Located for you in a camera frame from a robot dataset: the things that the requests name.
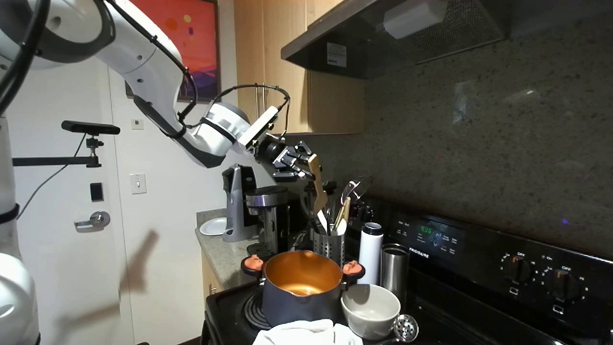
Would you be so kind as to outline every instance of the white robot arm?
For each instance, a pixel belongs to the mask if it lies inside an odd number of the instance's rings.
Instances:
[[[30,54],[29,59],[24,59],[34,50],[35,57]],[[18,205],[3,113],[29,68],[52,68],[92,56],[124,77],[134,92],[137,107],[199,165],[219,166],[232,149],[274,166],[273,178],[277,181],[313,178],[308,169],[301,168],[313,156],[304,143],[287,146],[283,138],[266,133],[272,129],[279,111],[289,107],[289,95],[278,87],[264,85],[282,92],[285,102],[268,108],[253,124],[249,124],[239,108],[217,103],[219,97],[236,88],[255,86],[238,85],[216,97],[198,124],[186,125],[185,115],[193,109],[196,100],[177,113],[177,95],[184,78],[191,82],[194,91],[195,84],[176,46],[128,0],[0,0],[0,339],[3,345],[40,342],[34,283],[20,260],[17,245]]]

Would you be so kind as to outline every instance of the electric stove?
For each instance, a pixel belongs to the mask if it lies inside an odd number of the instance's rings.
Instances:
[[[411,254],[412,344],[613,345],[612,261],[371,198],[352,207],[349,259],[369,221]],[[270,328],[261,303],[256,281],[209,296],[202,344],[253,343]]]

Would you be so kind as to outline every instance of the wooden cabinet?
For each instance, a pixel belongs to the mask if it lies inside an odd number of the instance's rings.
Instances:
[[[211,263],[207,260],[204,253],[202,253],[202,285],[204,287],[205,301],[209,295],[223,290]]]
[[[313,22],[343,0],[306,0],[306,25],[311,25]]]
[[[363,80],[307,71],[281,59],[281,48],[307,30],[310,17],[340,2],[310,4],[314,1],[319,0],[234,1],[238,82],[263,82],[289,92],[290,134],[359,133],[364,130]],[[283,95],[273,90],[258,95],[247,88],[238,94],[238,103],[251,119],[257,107],[261,113],[281,105]],[[275,123],[275,134],[285,128],[285,111]]]

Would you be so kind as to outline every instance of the white towel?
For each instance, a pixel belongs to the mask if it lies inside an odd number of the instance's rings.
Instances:
[[[294,321],[260,331],[253,345],[362,345],[362,338],[332,320]]]

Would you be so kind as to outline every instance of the granite backsplash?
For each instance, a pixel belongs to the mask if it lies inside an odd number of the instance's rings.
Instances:
[[[612,14],[407,66],[365,96],[364,134],[299,138],[327,177],[613,257]]]

